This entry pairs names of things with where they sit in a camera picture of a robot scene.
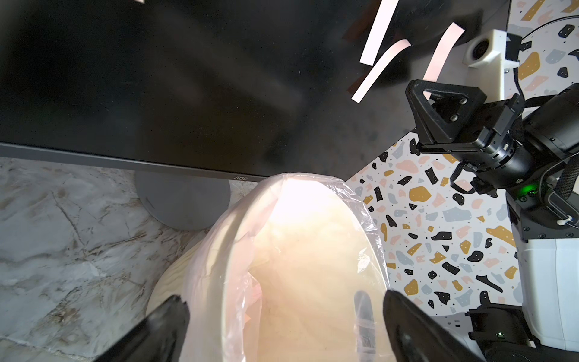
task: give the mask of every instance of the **paper scrap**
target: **paper scrap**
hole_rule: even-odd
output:
[[[382,44],[382,39],[384,39],[388,25],[390,25],[390,20],[392,20],[396,5],[398,5],[398,0],[382,0],[380,3],[376,18],[368,35],[368,40],[366,40],[366,45],[362,51],[360,63],[374,65],[374,61],[378,55],[378,49],[380,49],[380,44]]]
[[[356,103],[360,103],[360,101],[362,100],[362,98],[364,98],[368,90],[370,90],[372,84],[376,82],[378,76],[382,73],[382,71],[384,71],[384,69],[386,69],[386,66],[392,61],[392,59],[394,59],[394,57],[398,55],[398,53],[408,48],[409,46],[410,43],[406,39],[402,39],[394,43],[390,48],[388,48],[388,50],[384,52],[384,54],[378,60],[378,62],[376,62],[376,65],[374,65],[372,70],[370,70],[370,73],[368,74],[366,79],[364,79],[364,81],[362,82],[356,93],[354,93],[352,99]]]
[[[430,59],[430,64],[428,65],[428,68],[426,68],[426,72],[424,73],[422,80],[429,82],[436,82],[438,80],[438,76],[442,71],[442,67],[446,62],[446,58],[448,57],[450,50],[463,33],[464,29],[455,23],[452,23],[446,29],[442,38],[438,42],[436,49],[434,50],[433,57]],[[430,99],[430,94],[430,92],[424,92],[426,99]]]

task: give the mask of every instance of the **trash bin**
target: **trash bin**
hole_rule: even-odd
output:
[[[175,261],[147,311],[187,302],[181,362],[395,361],[378,230],[339,179],[270,177]]]

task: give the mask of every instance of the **marble floor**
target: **marble floor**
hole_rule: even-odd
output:
[[[492,303],[520,305],[521,280],[504,190],[497,197],[450,187],[457,160],[415,150],[409,133],[346,184],[383,235],[390,288],[431,316]],[[473,173],[456,181],[470,190]]]
[[[138,323],[207,231],[164,226],[134,173],[0,158],[0,361],[89,361]],[[232,181],[231,202],[254,182]]]

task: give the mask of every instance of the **camera lens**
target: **camera lens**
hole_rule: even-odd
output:
[[[479,44],[477,44],[477,46],[474,47],[474,49],[472,50],[472,57],[474,58],[474,60],[477,60],[480,57],[482,57],[483,55],[485,55],[488,48],[489,48],[489,40],[488,39],[485,39],[482,42],[480,42]]]

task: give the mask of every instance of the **monitor stand base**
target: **monitor stand base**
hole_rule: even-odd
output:
[[[135,172],[137,195],[161,223],[184,231],[212,226],[229,207],[229,180],[188,175]]]

